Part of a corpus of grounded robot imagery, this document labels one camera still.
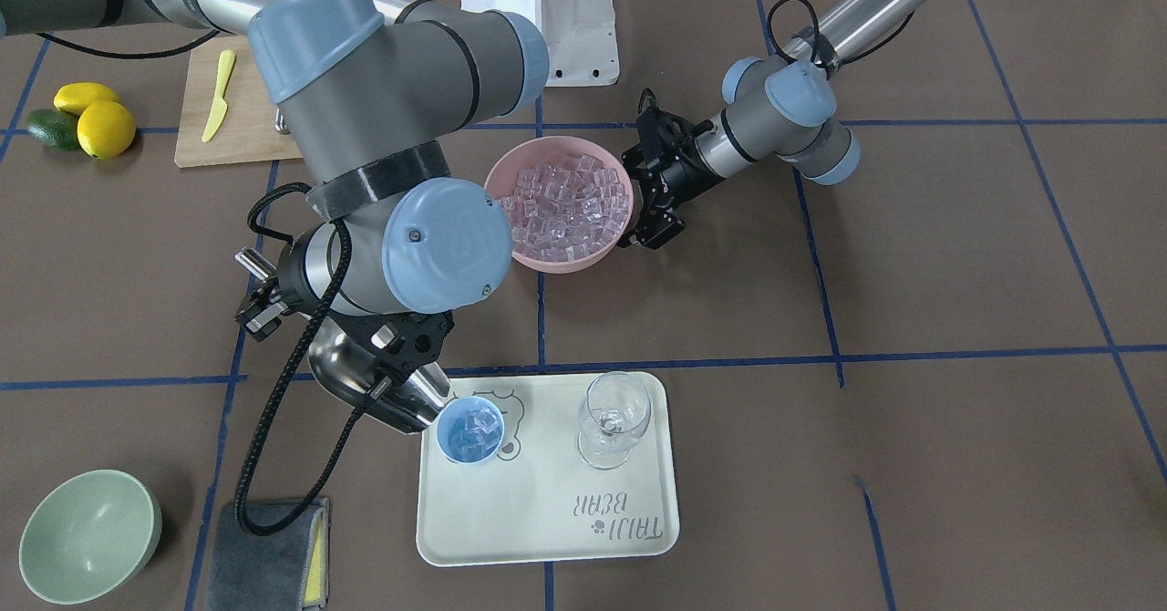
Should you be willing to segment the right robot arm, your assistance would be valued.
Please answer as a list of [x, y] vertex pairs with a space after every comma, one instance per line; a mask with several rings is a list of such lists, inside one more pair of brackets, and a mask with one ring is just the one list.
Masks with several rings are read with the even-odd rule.
[[263, 338], [324, 306], [309, 349], [324, 389], [445, 407], [450, 312], [499, 287], [511, 233], [482, 187], [450, 175], [439, 138], [541, 94], [541, 31], [429, 0], [4, 0], [4, 35], [162, 21], [247, 37], [315, 178], [320, 227], [277, 265], [239, 254], [260, 282], [239, 323]]

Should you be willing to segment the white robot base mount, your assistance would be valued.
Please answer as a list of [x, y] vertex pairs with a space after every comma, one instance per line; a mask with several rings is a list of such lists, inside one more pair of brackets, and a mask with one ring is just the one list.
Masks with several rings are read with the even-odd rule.
[[461, 0], [461, 8], [529, 17], [548, 47], [547, 87], [607, 87], [619, 82], [614, 0]]

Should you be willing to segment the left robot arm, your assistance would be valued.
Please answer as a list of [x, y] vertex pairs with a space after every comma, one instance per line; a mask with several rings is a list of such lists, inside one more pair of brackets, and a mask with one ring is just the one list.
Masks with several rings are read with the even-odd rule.
[[700, 122], [668, 112], [654, 91], [643, 91], [638, 141], [622, 155], [640, 187], [640, 213], [619, 238], [621, 248], [662, 248], [685, 229], [682, 204], [759, 160], [780, 159], [822, 187], [850, 178], [862, 147], [837, 120], [831, 79], [888, 45], [928, 1], [839, 0], [825, 16], [811, 10], [785, 43], [764, 24], [773, 54], [735, 62], [722, 78], [724, 108]]

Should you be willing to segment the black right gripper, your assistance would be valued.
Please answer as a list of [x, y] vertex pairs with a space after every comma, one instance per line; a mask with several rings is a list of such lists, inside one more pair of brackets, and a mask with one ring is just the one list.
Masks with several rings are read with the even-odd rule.
[[[243, 248], [236, 262], [257, 278], [257, 287], [242, 300], [236, 324], [263, 342], [284, 317], [308, 317], [309, 307], [292, 306], [281, 295], [277, 267], [257, 250]], [[376, 400], [426, 400], [429, 384], [447, 384], [449, 375], [436, 360], [454, 326], [443, 315], [351, 316], [331, 311], [308, 349], [309, 367], [321, 384], [372, 384]]]

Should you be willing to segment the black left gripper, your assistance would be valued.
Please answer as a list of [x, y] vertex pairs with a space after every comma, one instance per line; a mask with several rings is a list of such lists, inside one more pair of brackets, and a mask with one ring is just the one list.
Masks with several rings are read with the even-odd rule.
[[659, 250], [687, 229], [676, 209], [721, 182], [697, 150], [697, 136], [712, 128], [710, 119], [692, 124], [663, 108], [641, 108], [640, 141], [622, 154], [626, 173], [640, 187], [640, 213], [619, 237], [619, 248]]

